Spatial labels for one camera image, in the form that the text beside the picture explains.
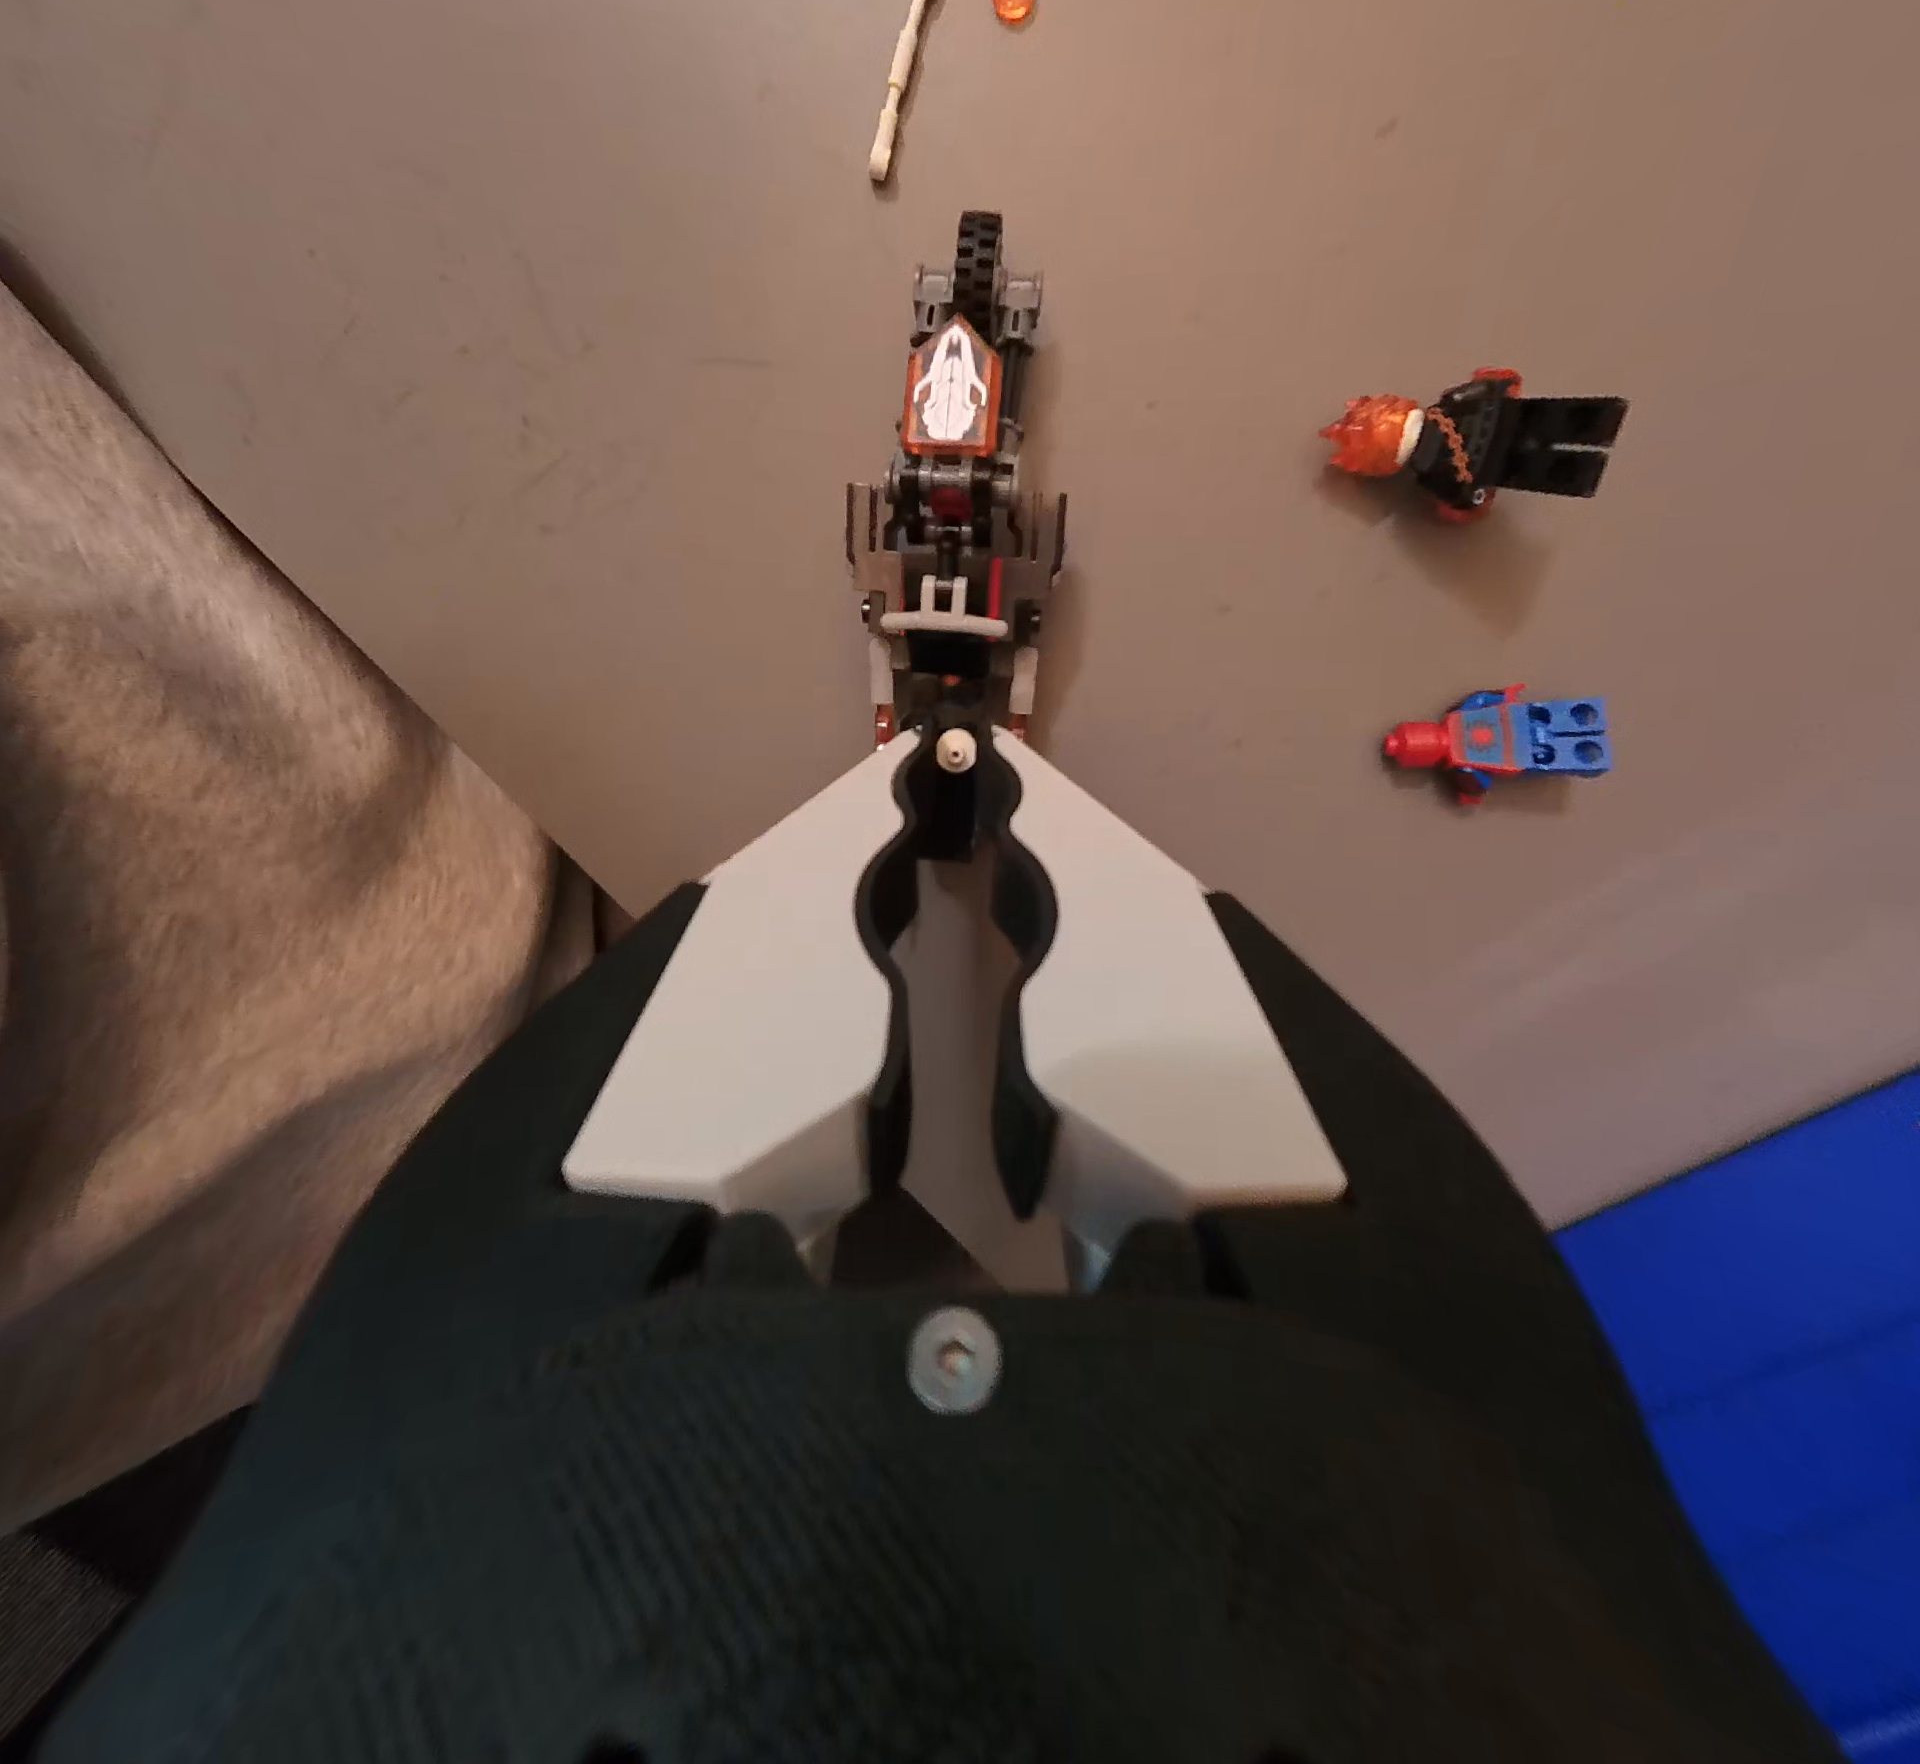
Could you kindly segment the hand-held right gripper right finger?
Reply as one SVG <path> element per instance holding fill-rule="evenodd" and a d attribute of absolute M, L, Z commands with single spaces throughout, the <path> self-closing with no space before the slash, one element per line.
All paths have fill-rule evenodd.
<path fill-rule="evenodd" d="M 1015 954 L 995 1020 L 994 1170 L 1091 1287 L 1142 1223 L 1322 1206 L 1346 1177 L 1212 907 L 1008 730 L 973 765 L 987 913 Z"/>

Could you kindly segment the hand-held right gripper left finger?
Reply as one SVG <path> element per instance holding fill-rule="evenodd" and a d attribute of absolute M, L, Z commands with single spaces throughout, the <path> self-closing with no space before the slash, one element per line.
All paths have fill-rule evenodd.
<path fill-rule="evenodd" d="M 562 1159 L 571 1191 L 762 1214 L 815 1239 L 902 1188 L 898 971 L 868 952 L 854 888 L 906 827 L 898 780 L 919 746 L 871 750 L 703 877 Z"/>

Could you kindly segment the black toy brick motorcycle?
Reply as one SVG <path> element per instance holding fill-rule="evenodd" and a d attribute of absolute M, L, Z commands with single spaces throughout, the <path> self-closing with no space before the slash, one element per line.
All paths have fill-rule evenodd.
<path fill-rule="evenodd" d="M 845 504 L 874 746 L 947 715 L 1023 739 L 1068 528 L 1068 498 L 1023 475 L 1043 276 L 1008 268 L 999 214 L 965 210 L 910 311 L 895 449 Z"/>

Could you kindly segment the blue plastic bin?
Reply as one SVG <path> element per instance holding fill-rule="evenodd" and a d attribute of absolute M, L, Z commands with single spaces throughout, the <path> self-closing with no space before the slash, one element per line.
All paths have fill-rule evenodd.
<path fill-rule="evenodd" d="M 1694 1533 L 1868 1762 L 1917 1758 L 1917 1074 L 1554 1231 Z"/>

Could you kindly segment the black flame-head toy minifigure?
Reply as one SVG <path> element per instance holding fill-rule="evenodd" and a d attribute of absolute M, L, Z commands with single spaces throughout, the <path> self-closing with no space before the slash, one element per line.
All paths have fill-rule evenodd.
<path fill-rule="evenodd" d="M 1503 496 L 1594 498 L 1625 415 L 1619 394 L 1530 394 L 1516 371 L 1479 367 L 1429 402 L 1346 398 L 1317 435 L 1335 471 L 1403 482 L 1441 520 L 1470 523 Z"/>

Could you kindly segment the blue red toy minifigure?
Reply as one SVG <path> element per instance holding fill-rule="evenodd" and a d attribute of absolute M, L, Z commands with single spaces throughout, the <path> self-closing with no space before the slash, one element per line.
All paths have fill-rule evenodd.
<path fill-rule="evenodd" d="M 1396 724 L 1379 743 L 1391 767 L 1432 771 L 1461 806 L 1534 780 L 1584 780 L 1615 765 L 1599 697 L 1530 696 L 1523 685 L 1479 690 L 1435 719 Z"/>

